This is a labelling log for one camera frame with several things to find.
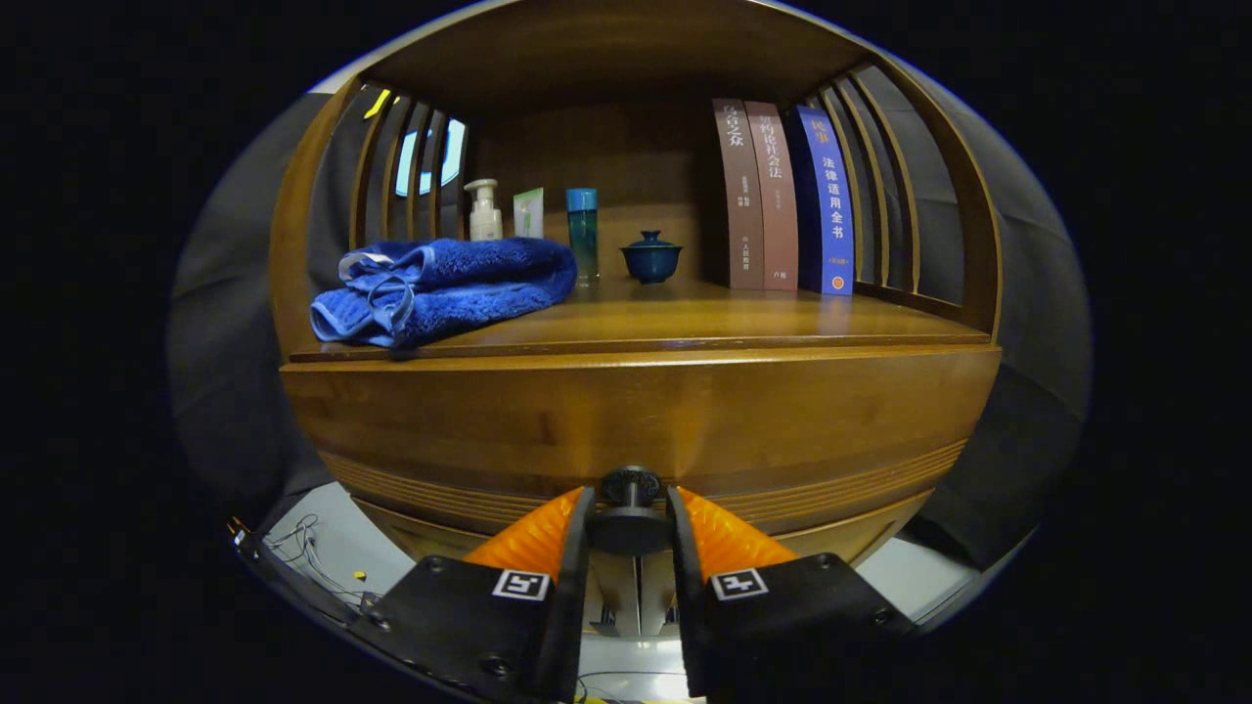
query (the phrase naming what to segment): orange gripper pad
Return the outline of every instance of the orange gripper pad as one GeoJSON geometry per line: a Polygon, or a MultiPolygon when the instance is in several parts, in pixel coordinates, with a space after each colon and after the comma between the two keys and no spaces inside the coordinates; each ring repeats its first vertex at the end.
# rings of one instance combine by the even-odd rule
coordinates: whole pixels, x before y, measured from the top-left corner
{"type": "Polygon", "coordinates": [[[705,582],[712,575],[777,565],[799,557],[735,514],[681,486],[677,489],[691,517],[700,576],[705,582]]]}
{"type": "Polygon", "coordinates": [[[501,570],[547,572],[553,582],[557,581],[570,514],[580,494],[582,487],[572,489],[517,519],[513,525],[475,547],[463,561],[501,570]]]}

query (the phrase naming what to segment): blue bottle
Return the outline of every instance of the blue bottle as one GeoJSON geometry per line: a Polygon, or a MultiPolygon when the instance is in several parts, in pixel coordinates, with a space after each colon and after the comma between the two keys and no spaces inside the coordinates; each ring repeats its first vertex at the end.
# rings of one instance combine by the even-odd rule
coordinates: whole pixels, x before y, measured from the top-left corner
{"type": "Polygon", "coordinates": [[[570,248],[578,266],[575,284],[591,287],[600,282],[600,261],[596,247],[596,189],[571,188],[565,192],[570,217],[570,248]]]}

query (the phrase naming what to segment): shelf board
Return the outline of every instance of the shelf board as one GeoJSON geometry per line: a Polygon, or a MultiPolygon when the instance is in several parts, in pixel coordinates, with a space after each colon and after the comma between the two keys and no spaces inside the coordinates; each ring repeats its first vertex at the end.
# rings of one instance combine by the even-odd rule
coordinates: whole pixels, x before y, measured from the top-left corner
{"type": "Polygon", "coordinates": [[[486,8],[362,76],[476,127],[537,106],[639,96],[790,103],[870,53],[752,1],[547,0],[486,8]]]}
{"type": "Polygon", "coordinates": [[[563,303],[416,349],[323,343],[293,362],[679,349],[984,344],[960,323],[869,296],[735,291],[700,281],[601,281],[563,303]]]}

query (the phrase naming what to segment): white floor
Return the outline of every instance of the white floor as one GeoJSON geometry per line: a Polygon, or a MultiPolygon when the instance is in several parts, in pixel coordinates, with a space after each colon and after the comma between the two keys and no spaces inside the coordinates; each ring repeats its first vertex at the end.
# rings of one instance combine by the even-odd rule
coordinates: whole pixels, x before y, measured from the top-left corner
{"type": "MultiPolygon", "coordinates": [[[[413,560],[357,509],[338,482],[304,496],[274,525],[267,542],[284,536],[287,540],[275,550],[279,557],[290,560],[295,570],[323,586],[346,593],[341,599],[353,604],[359,603],[361,591],[386,594],[414,566],[413,560]],[[299,531],[302,519],[305,530],[299,531]],[[312,549],[305,537],[312,537],[312,549]]],[[[955,601],[962,588],[974,586],[979,577],[978,570],[898,539],[889,540],[856,571],[918,624],[925,624],[943,604],[955,601]]],[[[585,634],[578,669],[582,673],[577,689],[580,700],[586,688],[592,698],[689,701],[682,651],[676,638],[585,634]]]]}

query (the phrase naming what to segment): window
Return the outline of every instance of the window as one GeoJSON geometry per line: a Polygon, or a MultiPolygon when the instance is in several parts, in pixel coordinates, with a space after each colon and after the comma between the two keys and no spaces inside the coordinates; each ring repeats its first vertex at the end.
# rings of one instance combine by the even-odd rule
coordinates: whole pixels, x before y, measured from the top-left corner
{"type": "MultiPolygon", "coordinates": [[[[448,120],[448,134],[447,139],[443,140],[443,170],[441,172],[439,185],[447,185],[452,183],[457,174],[461,173],[461,140],[464,139],[466,125],[458,123],[457,120],[448,120]]],[[[431,130],[426,132],[426,138],[429,139],[432,135],[431,130]]],[[[408,165],[413,160],[413,145],[417,143],[417,133],[411,132],[404,135],[404,142],[399,148],[399,165],[396,169],[396,195],[401,198],[408,197],[408,165]]],[[[431,173],[422,172],[418,174],[417,180],[417,193],[418,195],[431,192],[431,173]]]]}

